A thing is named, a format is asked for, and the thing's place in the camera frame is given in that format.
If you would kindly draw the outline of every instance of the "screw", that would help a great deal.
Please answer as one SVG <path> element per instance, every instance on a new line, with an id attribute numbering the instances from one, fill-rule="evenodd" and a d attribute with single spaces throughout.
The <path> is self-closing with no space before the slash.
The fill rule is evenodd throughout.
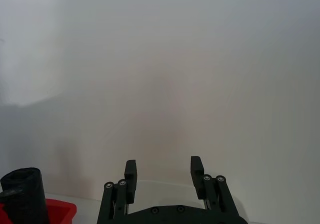
<path id="1" fill-rule="evenodd" d="M 157 214 L 159 212 L 158 207 L 151 208 L 151 212 L 152 212 L 152 214 Z"/>
<path id="2" fill-rule="evenodd" d="M 225 181 L 225 178 L 223 176 L 219 176 L 217 179 L 218 179 L 219 182 L 224 182 Z"/>
<path id="3" fill-rule="evenodd" d="M 178 206 L 177 211 L 180 213 L 183 213 L 185 211 L 185 207 L 180 205 L 180 206 Z"/>
<path id="4" fill-rule="evenodd" d="M 111 183 L 108 183 L 107 185 L 105 185 L 106 188 L 111 188 L 113 185 Z"/>

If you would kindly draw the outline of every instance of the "red container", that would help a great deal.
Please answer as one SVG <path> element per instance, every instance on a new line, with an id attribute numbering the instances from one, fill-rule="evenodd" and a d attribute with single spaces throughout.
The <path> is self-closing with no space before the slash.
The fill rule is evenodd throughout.
<path id="1" fill-rule="evenodd" d="M 12 224 L 2 207 L 0 203 L 0 224 Z M 61 200 L 46 199 L 46 207 L 50 224 L 71 224 L 77 212 L 75 204 Z"/>

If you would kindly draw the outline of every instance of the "white wall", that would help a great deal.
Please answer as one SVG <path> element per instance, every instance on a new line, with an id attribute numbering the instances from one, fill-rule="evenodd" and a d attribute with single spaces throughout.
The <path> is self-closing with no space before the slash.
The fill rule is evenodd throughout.
<path id="1" fill-rule="evenodd" d="M 315 223 L 320 0 L 0 0 L 0 175 L 100 199 L 227 177 L 249 219 Z"/>

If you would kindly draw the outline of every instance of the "white backdrop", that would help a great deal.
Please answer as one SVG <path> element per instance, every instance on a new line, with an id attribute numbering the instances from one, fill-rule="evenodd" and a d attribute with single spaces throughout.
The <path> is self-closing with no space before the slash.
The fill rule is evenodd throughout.
<path id="1" fill-rule="evenodd" d="M 35 166 L 47 192 L 100 199 L 128 159 L 192 185 L 198 155 L 251 221 L 315 223 L 319 7 L 0 0 L 0 175 Z"/>

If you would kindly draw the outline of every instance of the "black cylindrical object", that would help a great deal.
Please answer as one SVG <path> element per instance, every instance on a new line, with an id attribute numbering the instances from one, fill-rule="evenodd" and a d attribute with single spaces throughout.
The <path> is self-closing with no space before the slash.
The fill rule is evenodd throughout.
<path id="1" fill-rule="evenodd" d="M 49 224 L 42 176 L 39 169 L 23 168 L 0 179 L 0 203 L 13 224 Z"/>

